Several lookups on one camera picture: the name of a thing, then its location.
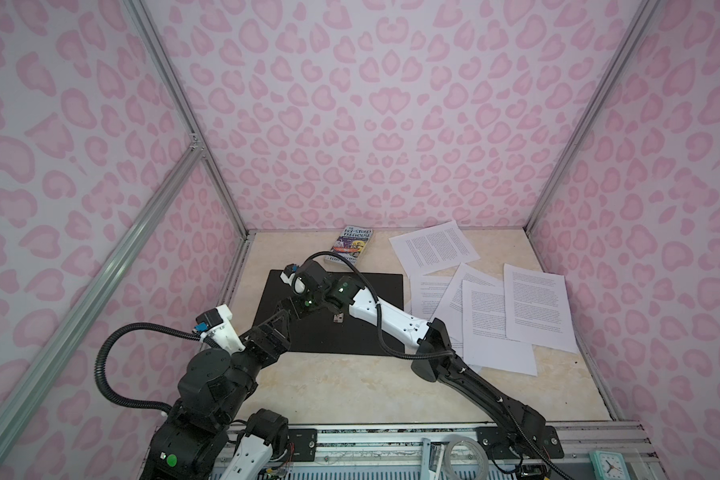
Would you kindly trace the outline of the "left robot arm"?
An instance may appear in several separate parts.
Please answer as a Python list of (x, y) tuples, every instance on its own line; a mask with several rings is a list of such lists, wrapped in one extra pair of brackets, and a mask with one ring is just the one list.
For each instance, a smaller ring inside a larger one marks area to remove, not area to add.
[(200, 339), (211, 347), (190, 360), (179, 380), (179, 399), (152, 437), (142, 479), (210, 477), (229, 442), (229, 427), (258, 387), (258, 374), (290, 349), (290, 324), (302, 315), (285, 300), (243, 334), (232, 326), (226, 305), (197, 317)]

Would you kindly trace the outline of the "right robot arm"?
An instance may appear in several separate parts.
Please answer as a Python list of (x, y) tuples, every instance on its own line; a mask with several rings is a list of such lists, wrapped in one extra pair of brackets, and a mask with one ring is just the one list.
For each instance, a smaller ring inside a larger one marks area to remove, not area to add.
[(411, 362), (412, 371), (430, 383), (459, 392), (496, 424), (505, 444), (518, 456), (552, 465), (548, 445), (555, 438), (545, 417), (489, 383), (456, 353), (447, 327), (405, 313), (383, 300), (365, 275), (326, 271), (313, 256), (287, 265), (280, 278), (293, 292), (293, 304), (306, 314), (321, 309), (374, 326), (382, 351)]

